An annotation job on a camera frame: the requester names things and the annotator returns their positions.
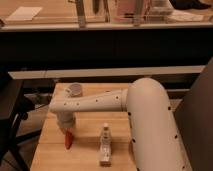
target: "wooden table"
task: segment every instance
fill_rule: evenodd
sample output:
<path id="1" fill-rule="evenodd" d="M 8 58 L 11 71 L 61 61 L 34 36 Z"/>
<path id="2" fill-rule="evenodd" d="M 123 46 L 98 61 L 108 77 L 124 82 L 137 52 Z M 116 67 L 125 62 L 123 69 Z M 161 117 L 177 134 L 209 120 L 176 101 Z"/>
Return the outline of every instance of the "wooden table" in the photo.
<path id="1" fill-rule="evenodd" d="M 68 84 L 57 84 L 54 95 Z M 83 95 L 127 88 L 128 84 L 82 84 Z M 112 165 L 99 166 L 100 132 L 104 122 L 112 134 Z M 64 146 L 64 135 L 56 117 L 48 112 L 31 171 L 135 171 L 126 112 L 76 113 L 75 140 L 70 150 Z"/>

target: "floor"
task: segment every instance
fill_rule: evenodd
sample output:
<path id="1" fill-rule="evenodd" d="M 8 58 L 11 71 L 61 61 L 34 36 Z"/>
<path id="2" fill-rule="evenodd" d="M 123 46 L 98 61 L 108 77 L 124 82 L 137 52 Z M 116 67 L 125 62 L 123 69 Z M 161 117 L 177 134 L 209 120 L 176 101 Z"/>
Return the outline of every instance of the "floor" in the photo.
<path id="1" fill-rule="evenodd" d="M 177 107 L 179 102 L 180 100 L 171 100 L 173 110 Z M 19 134 L 24 134 L 31 131 L 35 131 L 37 129 L 41 129 L 47 111 L 48 105 L 43 107 L 38 106 L 37 110 L 30 112 L 28 119 L 22 122 Z M 29 140 L 25 143 L 22 143 L 20 146 L 21 155 L 23 156 L 24 160 L 26 161 L 29 167 L 31 166 L 36 146 L 38 144 L 38 140 L 39 137 Z M 17 165 L 11 154 L 7 153 L 6 156 L 4 157 L 2 165 L 0 166 L 0 171 L 21 171 L 21 169 L 19 168 L 19 166 Z"/>

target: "black chair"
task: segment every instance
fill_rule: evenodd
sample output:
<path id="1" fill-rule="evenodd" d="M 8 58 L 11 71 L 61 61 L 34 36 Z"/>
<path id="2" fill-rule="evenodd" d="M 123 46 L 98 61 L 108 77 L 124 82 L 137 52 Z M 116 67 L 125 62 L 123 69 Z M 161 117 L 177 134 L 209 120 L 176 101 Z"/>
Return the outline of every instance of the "black chair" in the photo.
<path id="1" fill-rule="evenodd" d="M 28 118 L 34 104 L 23 95 L 23 80 L 13 80 L 0 68 L 0 164 L 9 151 L 23 171 L 29 168 L 19 153 L 18 144 L 40 135 L 41 130 L 16 136 L 22 120 Z"/>

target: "metal bar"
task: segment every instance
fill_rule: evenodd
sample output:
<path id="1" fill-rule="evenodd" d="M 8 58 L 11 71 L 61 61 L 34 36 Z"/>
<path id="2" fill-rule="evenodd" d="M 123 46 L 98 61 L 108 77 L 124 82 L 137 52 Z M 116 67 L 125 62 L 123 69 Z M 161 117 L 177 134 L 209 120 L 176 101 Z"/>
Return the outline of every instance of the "metal bar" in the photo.
<path id="1" fill-rule="evenodd" d="M 83 0 L 76 0 L 76 11 L 78 15 L 78 24 L 80 28 L 86 27 L 86 16 L 84 11 L 84 2 Z"/>
<path id="2" fill-rule="evenodd" d="M 141 24 L 141 13 L 143 9 L 143 0 L 135 0 L 135 10 L 133 17 L 133 25 L 140 26 Z"/>
<path id="3" fill-rule="evenodd" d="M 103 0 L 103 3 L 104 3 L 104 11 L 105 11 L 105 21 L 110 22 L 108 0 Z"/>

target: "small bottle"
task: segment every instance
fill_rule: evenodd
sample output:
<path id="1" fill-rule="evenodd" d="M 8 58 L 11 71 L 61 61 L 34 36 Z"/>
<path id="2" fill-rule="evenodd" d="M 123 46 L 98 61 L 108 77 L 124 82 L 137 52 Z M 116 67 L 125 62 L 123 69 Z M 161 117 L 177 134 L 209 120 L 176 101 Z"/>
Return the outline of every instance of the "small bottle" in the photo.
<path id="1" fill-rule="evenodd" d="M 104 123 L 100 137 L 100 165 L 111 165 L 111 133 L 108 123 Z"/>

